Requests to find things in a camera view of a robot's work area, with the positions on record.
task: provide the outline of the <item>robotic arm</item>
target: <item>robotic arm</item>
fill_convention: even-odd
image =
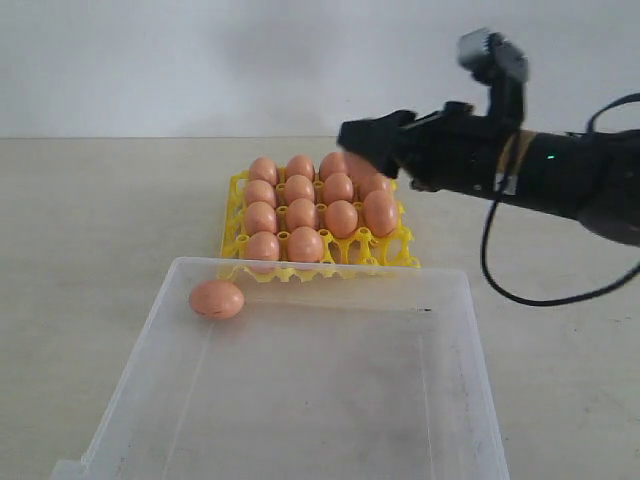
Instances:
[[[500,202],[578,221],[604,238],[640,246],[640,130],[595,131],[599,115],[639,102],[640,94],[600,110],[584,134],[533,132],[521,129],[529,71],[522,51],[501,34],[481,29],[459,40],[458,62],[489,87],[485,116],[474,115],[473,106],[455,101],[421,118],[399,110],[378,119],[343,123],[338,145],[390,178],[404,170],[414,190],[444,189],[493,200],[483,236],[483,270],[489,228]],[[636,265],[622,284],[639,270]],[[485,276],[493,282],[488,269]],[[619,286],[586,295],[594,298]],[[520,303],[551,306],[588,299],[578,297],[583,296],[571,297],[571,302]]]

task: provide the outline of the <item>black cable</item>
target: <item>black cable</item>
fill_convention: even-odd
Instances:
[[[595,115],[593,115],[593,117],[591,117],[591,119],[587,123],[585,135],[593,136],[595,138],[595,135],[596,135],[595,121],[604,112],[612,108],[618,107],[620,105],[624,105],[627,103],[634,103],[634,102],[640,102],[640,93],[635,93],[632,95],[627,95],[626,97],[622,97],[616,100],[615,102],[612,102],[611,104],[607,105],[606,107],[602,108],[601,110],[599,110]],[[613,134],[613,136],[624,136],[629,134],[638,134],[638,132],[637,131],[622,132],[620,134]],[[507,162],[507,167],[505,168],[504,177],[500,182],[498,191],[496,192],[496,196],[491,204],[491,207],[489,208],[489,213],[487,214],[487,219],[485,221],[484,229],[482,232],[482,242],[480,246],[480,266],[482,268],[482,274],[484,275],[484,278],[486,279],[487,283],[489,283],[489,285],[500,295],[508,298],[513,302],[519,303],[521,305],[527,305],[530,307],[557,307],[561,305],[569,305],[573,303],[584,302],[587,300],[592,300],[594,298],[601,297],[603,295],[606,295],[608,293],[613,292],[614,290],[617,290],[623,287],[627,283],[631,282],[636,276],[638,276],[638,274],[640,274],[640,262],[638,262],[635,267],[629,270],[625,275],[620,277],[618,280],[602,288],[598,288],[596,290],[592,290],[590,292],[582,293],[579,295],[572,295],[569,297],[556,298],[552,300],[531,300],[528,298],[520,297],[518,295],[515,295],[509,292],[508,290],[505,290],[494,280],[493,276],[491,275],[491,272],[489,271],[489,266],[487,263],[487,250],[489,246],[489,236],[491,233],[493,220],[496,215],[496,210],[498,209],[498,205],[500,205],[500,202],[502,201],[502,198],[505,195],[505,190],[507,189],[507,185],[511,177],[511,172],[515,167],[519,150],[520,150],[520,130],[518,130],[513,137],[513,142],[509,148],[509,160]]]

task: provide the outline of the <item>egg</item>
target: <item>egg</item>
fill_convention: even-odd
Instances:
[[[374,190],[362,206],[364,220],[376,237],[386,237],[398,226],[398,206],[385,190]]]
[[[293,175],[284,184],[284,200],[287,205],[297,198],[306,198],[311,202],[316,200],[316,192],[313,183],[303,175]]]
[[[252,203],[244,213],[244,229],[249,236],[256,232],[276,233],[278,231],[276,211],[268,203]]]
[[[244,187],[244,203],[251,205],[255,202],[264,202],[271,208],[278,206],[276,191],[265,180],[251,180]]]
[[[334,173],[347,173],[347,163],[342,152],[331,152],[320,163],[320,180],[324,181]]]
[[[344,161],[347,164],[349,176],[357,184],[363,182],[365,178],[378,173],[373,165],[355,153],[345,152]]]
[[[346,200],[337,200],[324,212],[324,223],[336,238],[347,238],[358,228],[358,212]]]
[[[294,175],[302,175],[313,182],[316,176],[313,160],[306,155],[296,155],[289,160],[285,168],[285,177],[288,179]]]
[[[311,227],[317,230],[320,226],[318,210],[308,198],[296,198],[291,202],[284,218],[289,232],[293,232],[298,227]]]
[[[369,177],[365,177],[358,185],[358,189],[361,202],[364,202],[367,195],[374,190],[385,190],[386,192],[393,194],[393,190],[391,189],[391,180],[381,173],[374,173]]]
[[[298,227],[287,241],[287,258],[290,262],[316,263],[324,257],[324,242],[311,227]]]
[[[278,167],[269,157],[256,158],[249,167],[249,180],[264,180],[271,186],[278,183]]]
[[[277,262],[280,260],[280,242],[271,232],[258,232],[247,240],[244,249],[247,260],[265,260]]]
[[[236,316],[244,306],[244,295],[233,283],[213,280],[198,285],[189,295],[194,312],[214,320]]]
[[[324,182],[322,200],[331,205],[336,200],[353,200],[353,183],[346,173],[334,173]]]

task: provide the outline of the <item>white tabletop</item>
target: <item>white tabletop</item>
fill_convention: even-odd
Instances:
[[[228,179],[331,139],[0,140],[0,478],[47,479],[95,433],[171,260],[216,256]],[[487,203],[399,196],[424,266],[467,272],[514,480],[640,478],[640,284],[532,309],[483,281]],[[501,207],[491,263],[547,298],[611,281],[637,249]]]

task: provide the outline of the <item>yellow egg tray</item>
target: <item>yellow egg tray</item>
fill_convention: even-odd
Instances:
[[[284,203],[284,168],[279,168],[280,183],[276,186],[276,194],[279,203]],[[246,205],[244,202],[244,186],[247,183],[248,170],[231,177],[229,182],[229,194],[227,197],[227,208],[225,213],[224,236],[222,239],[222,247],[220,256],[222,258],[244,258],[244,249],[249,236],[244,229],[244,212]],[[392,190],[395,191],[397,184],[394,180],[391,182]],[[316,180],[314,182],[316,190],[316,198],[322,198],[323,182]],[[413,241],[413,232],[402,224],[402,216],[405,213],[404,206],[396,199],[398,207],[398,226],[394,232],[387,237],[376,237],[371,231],[364,226],[362,219],[362,203],[354,202],[359,216],[359,227],[351,237],[339,239],[333,237],[331,232],[324,227],[322,221],[323,212],[326,205],[316,204],[321,218],[321,228],[318,233],[324,241],[324,257],[321,260],[323,264],[351,264],[351,265],[381,265],[381,266],[404,266],[419,268],[420,262],[411,255],[409,243]],[[287,207],[282,205],[276,209],[279,222],[279,232],[277,238],[280,242],[281,260],[287,261],[286,245],[289,238],[289,232],[285,229],[284,217]],[[342,277],[352,276],[355,274],[347,273],[343,270],[322,269],[294,269],[294,268],[275,268],[269,272],[261,273],[245,268],[258,282],[270,282],[279,279],[282,282],[288,282],[293,277],[299,278],[301,281],[309,281],[316,275],[323,277],[331,277],[338,274]],[[235,276],[235,269],[220,272],[220,277],[231,279]]]

